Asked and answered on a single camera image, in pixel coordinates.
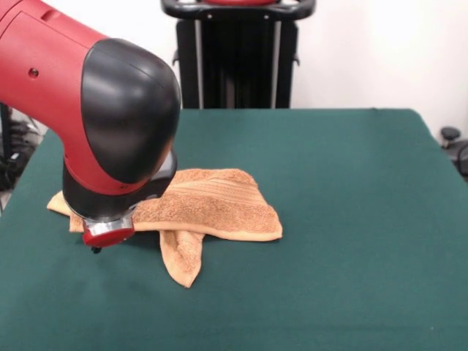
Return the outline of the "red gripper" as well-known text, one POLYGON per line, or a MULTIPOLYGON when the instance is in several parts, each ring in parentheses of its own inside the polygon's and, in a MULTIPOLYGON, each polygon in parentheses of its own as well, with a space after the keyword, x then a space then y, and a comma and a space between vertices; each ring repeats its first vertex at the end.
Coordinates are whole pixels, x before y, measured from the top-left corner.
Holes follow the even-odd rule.
POLYGON ((99 234, 93 234, 90 229, 86 228, 83 234, 83 242, 85 245, 92 247, 91 251, 94 254, 99 254, 102 248, 120 244, 131 238, 134 234, 135 230, 133 227, 108 230, 99 234))

